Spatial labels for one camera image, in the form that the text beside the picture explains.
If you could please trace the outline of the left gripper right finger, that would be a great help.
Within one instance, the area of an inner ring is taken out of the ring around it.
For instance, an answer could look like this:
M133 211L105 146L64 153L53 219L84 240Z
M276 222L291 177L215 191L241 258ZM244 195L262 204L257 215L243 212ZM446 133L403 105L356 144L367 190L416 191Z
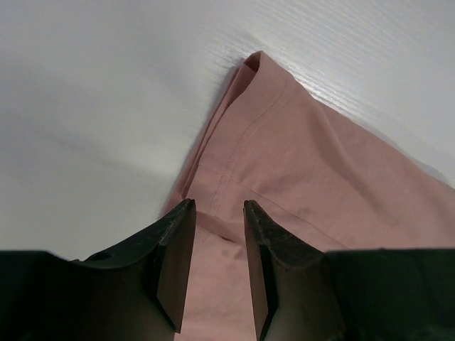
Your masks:
M244 204L258 340L453 340L454 250L322 252Z

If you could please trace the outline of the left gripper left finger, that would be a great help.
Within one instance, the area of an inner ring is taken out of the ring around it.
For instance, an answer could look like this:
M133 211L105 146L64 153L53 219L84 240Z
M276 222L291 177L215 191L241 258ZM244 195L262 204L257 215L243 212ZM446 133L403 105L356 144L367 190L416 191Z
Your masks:
M173 340L181 331L196 231L185 199L84 261L1 253L2 340Z

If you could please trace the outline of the pink printed t-shirt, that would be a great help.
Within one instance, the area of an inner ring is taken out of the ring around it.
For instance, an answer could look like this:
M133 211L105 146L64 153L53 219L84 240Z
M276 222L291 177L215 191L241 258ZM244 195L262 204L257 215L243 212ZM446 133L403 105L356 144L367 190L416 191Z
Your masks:
M454 245L454 190L262 51L234 72L166 209L187 197L197 227L178 340L255 338L246 200L322 251Z

